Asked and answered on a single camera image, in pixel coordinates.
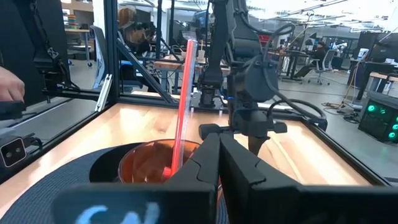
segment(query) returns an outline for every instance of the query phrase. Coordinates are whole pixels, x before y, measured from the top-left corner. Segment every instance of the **round mat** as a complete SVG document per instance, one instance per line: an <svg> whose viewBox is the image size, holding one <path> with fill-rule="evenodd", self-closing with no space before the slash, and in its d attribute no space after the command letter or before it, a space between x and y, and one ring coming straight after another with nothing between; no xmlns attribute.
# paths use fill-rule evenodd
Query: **round mat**
<svg viewBox="0 0 398 224"><path fill-rule="evenodd" d="M0 224L53 224L51 204L60 191L75 184L90 183L90 169L103 154L114 148L102 149L79 157L46 175L22 194L0 219ZM217 211L217 223L228 223L225 200L222 197Z"/></svg>

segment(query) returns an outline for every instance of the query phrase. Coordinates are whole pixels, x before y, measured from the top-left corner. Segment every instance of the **desk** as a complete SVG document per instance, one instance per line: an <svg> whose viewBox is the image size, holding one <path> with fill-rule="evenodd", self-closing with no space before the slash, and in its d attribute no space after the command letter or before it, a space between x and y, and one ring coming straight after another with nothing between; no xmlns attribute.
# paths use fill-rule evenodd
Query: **desk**
<svg viewBox="0 0 398 224"><path fill-rule="evenodd" d="M286 51L286 53L288 53L289 55L289 66L287 67L287 72L286 72L286 76L288 77L287 79L301 81L301 78L294 78L294 73L296 71L296 66L297 66L297 59L299 57L309 57L309 55L296 51Z"/></svg>
<svg viewBox="0 0 398 224"><path fill-rule="evenodd" d="M379 62L364 62L359 63L356 71L356 76L360 78L359 82L359 92L356 96L356 100L361 101L362 96L364 94L365 88L368 85L369 77L371 72L381 72L381 73L392 73L395 65L389 63L379 63ZM349 82L351 81L352 76L354 75L354 70L351 71L351 75L348 78Z"/></svg>
<svg viewBox="0 0 398 224"><path fill-rule="evenodd" d="M370 77L373 78L371 86L369 87L370 91L376 91L378 93L382 93L384 87L386 86L388 81L398 82L398 77L389 77L385 74L380 74L377 72L371 72Z"/></svg>
<svg viewBox="0 0 398 224"><path fill-rule="evenodd" d="M164 57L164 59L177 61L173 55L168 55L168 56ZM195 66L195 73L201 72L203 70L204 64L205 64L204 62L197 62L197 65ZM165 90L167 89L167 84L166 84L167 83L167 78L168 78L167 73L168 72L175 72L173 94L177 94L179 72L183 72L184 64L181 64L181 63L178 63L178 62L173 63L173 62L155 61L154 62L154 68L162 71L161 85L162 85L162 88L164 88ZM222 67L221 71L223 72L223 75L229 74L229 68Z"/></svg>
<svg viewBox="0 0 398 224"><path fill-rule="evenodd" d="M132 142L173 138L177 110L116 104L88 123L40 159L0 185L0 217L29 187L48 173L87 153ZM202 142L198 126L227 125L228 115L194 113L188 122L186 139ZM303 123L286 121L288 133L269 133L259 157L306 185L370 185ZM235 138L246 148L248 139Z"/></svg>
<svg viewBox="0 0 398 224"><path fill-rule="evenodd" d="M93 66L93 64L90 62L90 50L88 48L88 34L90 33L90 30L84 30L84 29L65 29L65 32L69 33L79 33L83 34L85 37L85 47L86 47L86 59L87 59L87 65L89 67Z"/></svg>

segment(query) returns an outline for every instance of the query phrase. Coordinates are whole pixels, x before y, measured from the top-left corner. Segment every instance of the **ceiling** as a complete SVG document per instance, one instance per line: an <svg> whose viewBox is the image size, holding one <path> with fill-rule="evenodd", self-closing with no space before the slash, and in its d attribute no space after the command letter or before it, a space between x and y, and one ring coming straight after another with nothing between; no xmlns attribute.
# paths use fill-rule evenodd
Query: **ceiling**
<svg viewBox="0 0 398 224"><path fill-rule="evenodd" d="M157 0L119 0L119 2L148 4L157 7ZM277 19L307 22L310 26L348 26L354 29L382 29L388 16L398 6L398 0L246 0L249 14L259 20ZM207 0L176 0L177 9L205 10ZM171 7L163 0L162 8Z"/></svg>

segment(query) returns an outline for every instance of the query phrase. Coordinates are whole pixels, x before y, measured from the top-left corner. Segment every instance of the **white logo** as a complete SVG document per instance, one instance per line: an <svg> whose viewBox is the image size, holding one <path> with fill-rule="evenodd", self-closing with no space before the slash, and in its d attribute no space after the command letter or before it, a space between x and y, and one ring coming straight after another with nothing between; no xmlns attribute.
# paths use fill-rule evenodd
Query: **white logo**
<svg viewBox="0 0 398 224"><path fill-rule="evenodd" d="M77 218L75 224L91 224L90 219L98 212L106 212L108 210L105 205L94 205L84 210ZM147 211L142 222L136 212L128 212L120 224L156 224L160 215L160 208L157 203L151 202L147 204Z"/></svg>

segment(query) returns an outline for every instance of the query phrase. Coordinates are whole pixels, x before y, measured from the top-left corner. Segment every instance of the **plastic cup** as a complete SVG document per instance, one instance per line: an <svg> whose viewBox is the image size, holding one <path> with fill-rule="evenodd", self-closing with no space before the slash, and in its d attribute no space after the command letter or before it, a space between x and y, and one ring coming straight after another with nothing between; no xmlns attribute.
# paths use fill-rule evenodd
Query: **plastic cup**
<svg viewBox="0 0 398 224"><path fill-rule="evenodd" d="M198 59L199 60L205 59L205 51L204 50L198 50Z"/></svg>
<svg viewBox="0 0 398 224"><path fill-rule="evenodd" d="M143 143L128 152L119 163L119 179L122 183L163 183L167 180L165 168L170 168L174 139ZM183 142L183 163L199 148L191 141Z"/></svg>

